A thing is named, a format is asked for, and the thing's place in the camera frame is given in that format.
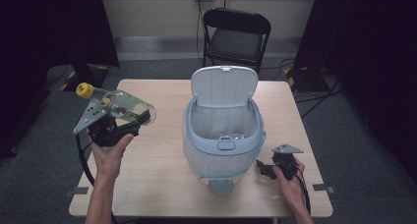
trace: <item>chair backrest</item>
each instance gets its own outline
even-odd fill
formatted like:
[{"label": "chair backrest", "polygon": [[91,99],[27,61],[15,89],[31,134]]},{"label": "chair backrest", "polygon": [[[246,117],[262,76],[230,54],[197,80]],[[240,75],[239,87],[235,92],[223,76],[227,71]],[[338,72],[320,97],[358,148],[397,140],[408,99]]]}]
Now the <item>chair backrest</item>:
[{"label": "chair backrest", "polygon": [[262,15],[227,8],[215,8],[203,16],[205,30],[208,27],[237,30],[269,35],[270,23]]}]

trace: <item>white wall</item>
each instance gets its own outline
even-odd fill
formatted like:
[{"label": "white wall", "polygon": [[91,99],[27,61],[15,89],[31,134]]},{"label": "white wall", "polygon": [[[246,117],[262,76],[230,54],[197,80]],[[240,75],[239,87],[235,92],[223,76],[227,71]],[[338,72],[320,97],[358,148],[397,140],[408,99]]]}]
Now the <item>white wall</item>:
[{"label": "white wall", "polygon": [[[257,12],[269,19],[271,39],[301,37],[314,0],[203,1],[202,12],[226,6]],[[194,0],[103,0],[114,37],[195,37],[199,5]]]}]

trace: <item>black folding chair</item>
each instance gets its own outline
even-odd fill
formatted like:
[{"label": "black folding chair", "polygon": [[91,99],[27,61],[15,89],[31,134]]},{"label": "black folding chair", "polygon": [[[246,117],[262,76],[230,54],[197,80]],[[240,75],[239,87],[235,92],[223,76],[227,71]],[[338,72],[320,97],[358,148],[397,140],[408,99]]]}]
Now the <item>black folding chair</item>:
[{"label": "black folding chair", "polygon": [[259,74],[270,34],[270,23],[262,15],[215,8],[203,16],[206,58],[256,66]]}]

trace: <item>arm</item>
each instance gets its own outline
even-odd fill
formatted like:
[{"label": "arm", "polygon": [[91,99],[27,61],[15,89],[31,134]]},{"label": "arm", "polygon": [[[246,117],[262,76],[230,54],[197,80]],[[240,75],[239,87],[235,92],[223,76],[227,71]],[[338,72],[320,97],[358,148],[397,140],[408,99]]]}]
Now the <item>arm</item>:
[{"label": "arm", "polygon": [[114,185],[120,173],[123,153],[133,137],[133,135],[128,134],[113,147],[99,147],[95,143],[91,145],[97,174],[89,200],[87,224],[111,223]]},{"label": "arm", "polygon": [[[295,159],[299,168],[297,176],[301,178],[305,166],[297,158]],[[312,224],[313,219],[310,216],[309,211],[307,210],[306,203],[304,200],[304,192],[300,182],[295,177],[293,177],[290,181],[286,180],[281,169],[277,166],[273,166],[272,169],[276,177],[278,178],[282,194],[284,195],[285,199],[289,204],[289,207],[294,213],[297,223]]]}]

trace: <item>controller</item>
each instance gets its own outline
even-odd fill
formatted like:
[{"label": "controller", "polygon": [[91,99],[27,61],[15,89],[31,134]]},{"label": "controller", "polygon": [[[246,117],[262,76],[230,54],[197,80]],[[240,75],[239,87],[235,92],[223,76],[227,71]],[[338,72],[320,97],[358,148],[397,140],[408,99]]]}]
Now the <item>controller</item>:
[{"label": "controller", "polygon": [[272,167],[276,165],[282,170],[285,179],[291,180],[298,170],[293,153],[302,153],[304,151],[287,143],[273,148],[272,151],[273,165],[267,165],[257,159],[257,166],[260,169],[261,174],[270,177],[273,180],[276,179],[276,175],[272,170]]},{"label": "controller", "polygon": [[79,120],[74,134],[89,129],[89,137],[100,147],[114,146],[127,134],[137,136],[141,125],[150,118],[149,110],[137,116],[133,122],[122,126],[116,124],[116,118],[111,116],[94,102],[90,102]]}]

